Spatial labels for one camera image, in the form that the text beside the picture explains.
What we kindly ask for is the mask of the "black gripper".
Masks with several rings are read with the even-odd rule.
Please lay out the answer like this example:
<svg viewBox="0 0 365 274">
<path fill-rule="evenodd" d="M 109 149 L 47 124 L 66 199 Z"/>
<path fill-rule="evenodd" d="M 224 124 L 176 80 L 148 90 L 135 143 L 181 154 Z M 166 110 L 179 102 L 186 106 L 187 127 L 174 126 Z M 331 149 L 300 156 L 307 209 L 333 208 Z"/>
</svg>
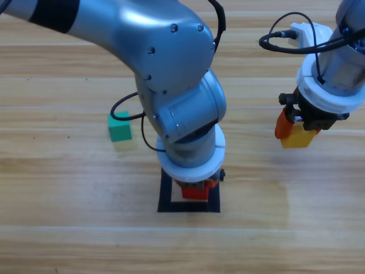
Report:
<svg viewBox="0 0 365 274">
<path fill-rule="evenodd" d="M 310 131 L 309 137 L 313 140 L 321 130 L 328 130 L 336 121 L 346 120 L 350 116 L 349 113 L 335 114 L 315 107 L 299 92 L 298 87 L 292 94 L 281 93 L 278 100 L 284 108 L 277 119 L 274 131 L 277 139 L 288 138 L 294 124 L 303 122 L 304 130 Z"/>
<path fill-rule="evenodd" d="M 188 183 L 188 182 L 180 182 L 178 180 L 174 180 L 175 183 L 181 187 L 181 188 L 196 188 L 196 189 L 203 189 L 207 187 L 208 189 L 213 189 L 217 185 L 219 185 L 219 182 L 223 182 L 225 178 L 225 170 L 223 168 L 220 168 L 217 172 L 215 172 L 211 177 L 195 182 L 195 183 Z"/>
</svg>

